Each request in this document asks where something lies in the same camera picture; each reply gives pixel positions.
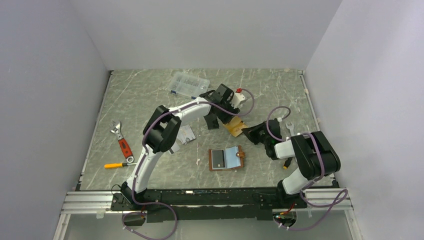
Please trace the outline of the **brown leather card holder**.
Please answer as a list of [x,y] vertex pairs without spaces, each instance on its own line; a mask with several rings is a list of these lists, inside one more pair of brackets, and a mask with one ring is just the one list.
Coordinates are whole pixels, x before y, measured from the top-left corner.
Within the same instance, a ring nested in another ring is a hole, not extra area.
[[[224,169],[213,169],[212,168],[212,150],[224,150],[225,155],[225,168]],[[230,171],[237,170],[244,167],[244,159],[246,157],[245,152],[242,150],[241,145],[229,147],[226,149],[209,149],[208,150],[208,163],[209,170],[211,172],[215,171]]]

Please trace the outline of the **single black credit card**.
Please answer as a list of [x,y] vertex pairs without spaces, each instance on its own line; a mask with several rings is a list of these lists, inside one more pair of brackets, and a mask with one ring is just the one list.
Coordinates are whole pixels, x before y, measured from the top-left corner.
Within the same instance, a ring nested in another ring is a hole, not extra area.
[[211,151],[211,163],[212,168],[215,169],[224,169],[225,166],[225,152],[222,149],[213,149]]

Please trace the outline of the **silver credit card stack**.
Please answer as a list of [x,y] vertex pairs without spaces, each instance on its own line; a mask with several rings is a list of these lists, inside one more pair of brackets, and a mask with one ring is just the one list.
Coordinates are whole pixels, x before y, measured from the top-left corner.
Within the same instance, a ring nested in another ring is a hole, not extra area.
[[181,141],[183,145],[186,145],[196,139],[196,136],[189,125],[182,126],[177,134],[177,139]]

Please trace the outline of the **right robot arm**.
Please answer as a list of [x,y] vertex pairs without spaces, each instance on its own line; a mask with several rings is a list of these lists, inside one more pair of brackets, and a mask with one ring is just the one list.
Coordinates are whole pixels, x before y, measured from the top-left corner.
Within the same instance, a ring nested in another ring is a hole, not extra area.
[[296,160],[297,169],[280,180],[276,187],[276,203],[287,208],[302,190],[338,172],[341,161],[322,131],[294,135],[284,141],[278,139],[277,134],[280,132],[277,120],[242,129],[242,133],[253,144],[263,144],[266,155],[272,160]]

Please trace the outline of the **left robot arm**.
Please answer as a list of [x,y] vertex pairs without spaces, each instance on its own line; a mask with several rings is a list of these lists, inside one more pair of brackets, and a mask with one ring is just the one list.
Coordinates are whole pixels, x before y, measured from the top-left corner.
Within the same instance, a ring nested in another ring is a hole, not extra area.
[[196,99],[176,107],[158,106],[143,130],[142,151],[130,177],[122,184],[124,204],[131,210],[144,203],[144,191],[150,176],[163,153],[173,150],[181,126],[204,118],[207,128],[228,124],[240,115],[239,105],[245,101],[241,89],[233,91],[224,84],[216,90],[202,93]]

